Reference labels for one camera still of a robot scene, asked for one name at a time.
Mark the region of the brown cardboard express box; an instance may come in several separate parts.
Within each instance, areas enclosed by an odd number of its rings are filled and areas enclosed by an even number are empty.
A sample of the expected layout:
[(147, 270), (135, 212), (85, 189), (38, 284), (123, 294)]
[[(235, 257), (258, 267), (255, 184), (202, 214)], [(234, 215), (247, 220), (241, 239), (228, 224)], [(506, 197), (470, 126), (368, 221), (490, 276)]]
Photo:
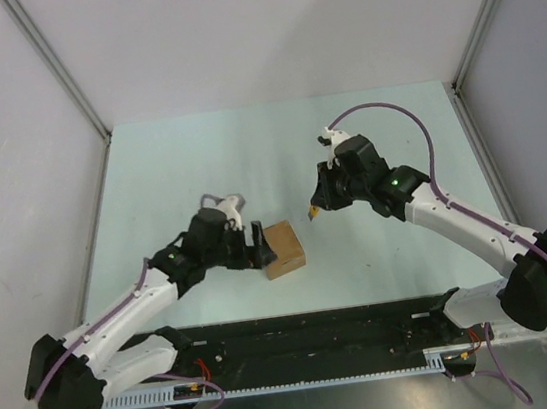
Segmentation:
[(276, 254), (275, 261), (265, 270), (268, 280), (275, 280), (306, 265), (304, 248), (287, 220), (282, 220), (264, 230), (270, 248)]

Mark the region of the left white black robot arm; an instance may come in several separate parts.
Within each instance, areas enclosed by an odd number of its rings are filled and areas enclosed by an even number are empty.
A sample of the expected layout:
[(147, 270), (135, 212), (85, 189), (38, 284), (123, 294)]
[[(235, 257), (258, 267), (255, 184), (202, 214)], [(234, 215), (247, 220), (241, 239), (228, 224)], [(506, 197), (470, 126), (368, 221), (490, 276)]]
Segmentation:
[(187, 230), (143, 261), (137, 283), (116, 304), (60, 339), (39, 338), (31, 348), (24, 397), (38, 409), (101, 409), (148, 378), (189, 374), (193, 352), (171, 327), (130, 348), (125, 343), (210, 269), (263, 270), (275, 261), (260, 222), (245, 232), (243, 205), (234, 194), (199, 208)]

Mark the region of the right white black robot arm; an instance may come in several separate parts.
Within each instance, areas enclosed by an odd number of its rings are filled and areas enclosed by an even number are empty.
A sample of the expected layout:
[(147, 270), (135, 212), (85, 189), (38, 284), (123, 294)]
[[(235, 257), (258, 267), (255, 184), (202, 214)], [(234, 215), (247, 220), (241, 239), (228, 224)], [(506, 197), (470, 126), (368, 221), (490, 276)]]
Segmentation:
[(478, 212), (436, 187), (411, 166), (388, 166), (362, 135), (325, 131), (328, 158), (317, 165), (309, 215), (366, 202), (384, 218), (435, 232), (482, 259), (499, 280), (449, 290), (431, 321), (442, 343), (457, 343), (473, 325), (509, 321), (531, 331), (547, 328), (547, 229), (522, 227)]

